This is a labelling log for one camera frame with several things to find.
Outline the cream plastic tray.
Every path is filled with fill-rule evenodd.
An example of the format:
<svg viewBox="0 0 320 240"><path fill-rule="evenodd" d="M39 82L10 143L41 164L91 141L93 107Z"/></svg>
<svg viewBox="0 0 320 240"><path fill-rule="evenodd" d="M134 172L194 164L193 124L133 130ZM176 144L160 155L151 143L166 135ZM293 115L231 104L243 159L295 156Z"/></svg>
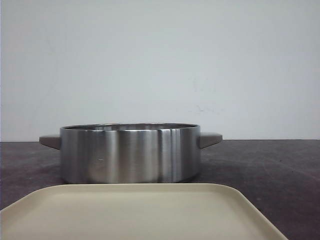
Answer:
<svg viewBox="0 0 320 240"><path fill-rule="evenodd" d="M3 240L283 240L238 190L213 183L66 184L0 212Z"/></svg>

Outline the stainless steel steamer pot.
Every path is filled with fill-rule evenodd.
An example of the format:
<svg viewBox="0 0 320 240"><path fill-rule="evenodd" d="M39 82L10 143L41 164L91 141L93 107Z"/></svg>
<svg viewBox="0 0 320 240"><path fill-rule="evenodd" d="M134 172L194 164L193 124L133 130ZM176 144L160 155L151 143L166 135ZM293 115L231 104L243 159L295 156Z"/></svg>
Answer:
<svg viewBox="0 0 320 240"><path fill-rule="evenodd" d="M222 139L197 124L109 123L64 126L39 143L59 150L69 184L179 183L199 174L201 150Z"/></svg>

